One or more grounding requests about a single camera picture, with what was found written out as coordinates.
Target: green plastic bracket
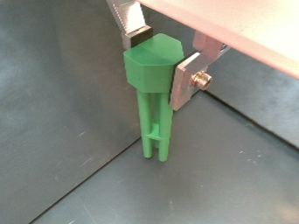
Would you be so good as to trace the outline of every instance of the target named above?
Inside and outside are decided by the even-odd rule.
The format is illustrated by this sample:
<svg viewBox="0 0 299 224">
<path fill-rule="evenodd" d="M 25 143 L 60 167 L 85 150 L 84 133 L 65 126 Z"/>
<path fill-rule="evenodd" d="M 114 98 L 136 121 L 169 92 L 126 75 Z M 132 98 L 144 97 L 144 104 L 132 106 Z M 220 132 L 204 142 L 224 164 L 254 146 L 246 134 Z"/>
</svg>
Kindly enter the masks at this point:
<svg viewBox="0 0 299 224">
<path fill-rule="evenodd" d="M 168 104 L 173 65 L 182 59 L 181 42 L 157 34 L 124 52 L 125 76 L 136 88 L 144 157 L 158 148 L 158 160 L 168 158 L 173 110 Z"/>
</svg>

